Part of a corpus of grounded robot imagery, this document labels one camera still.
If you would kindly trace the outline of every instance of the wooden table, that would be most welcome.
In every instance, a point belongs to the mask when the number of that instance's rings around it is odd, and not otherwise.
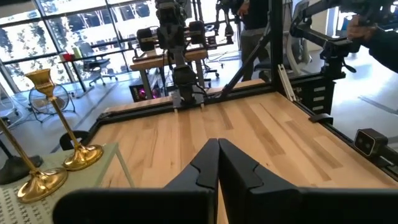
[[[40,166],[40,170],[44,171],[54,167],[60,167],[62,162],[68,157],[70,151],[60,151],[48,156],[44,156],[44,163]],[[104,146],[104,154],[101,159],[86,169],[76,172],[69,172],[67,181],[53,194],[42,200],[29,204],[22,204],[17,201],[16,193],[20,187],[28,181],[29,177],[25,177],[12,184],[0,187],[0,224],[11,223],[52,223],[52,210],[58,200],[74,190],[107,187],[108,182],[104,182],[103,178],[108,170],[111,161],[116,159],[121,167],[123,176],[129,187],[134,184],[131,175],[128,172],[126,163],[118,149],[117,144],[107,144]]]
[[[258,82],[248,81],[239,86]],[[119,110],[141,106],[127,105]],[[100,128],[92,142],[118,142],[135,185],[163,187],[209,138],[229,139],[264,167],[298,186],[397,187],[397,182],[322,125],[311,123],[307,114],[278,93],[206,105],[203,110],[108,124]],[[111,166],[104,179],[112,187],[125,187],[127,183],[120,178],[121,174],[120,168]],[[222,201],[218,221],[226,223]]]
[[[167,56],[162,56],[162,49],[155,49],[150,52],[146,52],[145,57],[149,57],[147,60],[136,61],[130,65],[131,70],[139,71],[141,75],[142,84],[144,85],[144,90],[148,99],[152,99],[152,91],[150,89],[150,84],[148,80],[148,76],[146,73],[147,69],[151,68],[163,68],[166,65],[169,65],[167,60]],[[193,50],[189,51],[185,54],[185,59],[189,62],[195,62],[198,74],[199,85],[202,87],[205,86],[205,81],[203,78],[203,70],[201,67],[201,60],[207,58],[207,50]]]

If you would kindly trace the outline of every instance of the gold candlestick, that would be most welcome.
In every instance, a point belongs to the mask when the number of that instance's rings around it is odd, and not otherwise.
[[[30,169],[30,180],[26,182],[18,191],[17,198],[22,203],[36,202],[52,194],[62,186],[67,180],[68,172],[64,168],[49,169],[44,172],[38,170],[29,160],[22,147],[8,130],[6,124],[0,119],[0,127],[10,140],[15,150],[19,153],[22,160]]]
[[[73,155],[65,159],[62,166],[64,166],[66,170],[76,171],[89,167],[90,165],[94,164],[98,159],[100,159],[102,154],[104,153],[102,146],[83,146],[82,144],[80,144],[80,142],[77,141],[77,138],[75,137],[72,129],[69,127],[68,122],[66,121],[65,117],[62,114],[62,111],[58,107],[57,102],[55,101],[57,97],[53,94],[55,85],[51,80],[50,69],[43,69],[31,72],[26,74],[26,77],[32,80],[37,91],[45,94],[46,97],[50,100],[75,145],[75,152],[73,153]]]

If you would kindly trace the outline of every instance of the glass wall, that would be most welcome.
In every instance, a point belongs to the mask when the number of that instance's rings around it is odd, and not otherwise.
[[[52,78],[57,84],[75,82],[77,74],[68,63],[60,63],[58,54],[73,52],[77,47],[85,56],[125,49],[127,41],[135,42],[138,29],[159,25],[154,0],[34,2],[36,10],[0,18],[0,61],[4,65],[3,75],[12,82],[14,92],[30,90],[33,85],[24,74],[42,68],[52,69]],[[215,21],[214,0],[202,0],[201,5],[203,20]],[[193,11],[190,0],[187,7]],[[104,72],[128,72],[132,56],[133,51],[129,51],[103,57],[110,62]],[[83,71],[83,62],[75,65],[82,79],[93,78]]]

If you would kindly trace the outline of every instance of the electric fan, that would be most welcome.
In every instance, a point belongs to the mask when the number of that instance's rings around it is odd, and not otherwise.
[[[73,111],[75,112],[75,104],[73,103],[72,99],[69,97],[67,90],[60,85],[56,85],[54,88],[54,96],[57,97],[55,100],[60,108],[61,111],[66,112],[70,110],[66,110],[69,101],[72,103]],[[54,107],[52,106],[51,102],[47,99],[47,97],[37,91],[35,88],[30,90],[29,93],[29,105],[32,108],[32,112],[37,121],[43,123],[46,119],[50,118],[53,115],[56,115],[57,112],[55,111]],[[38,114],[46,114],[49,115],[45,119],[40,120],[37,115]]]

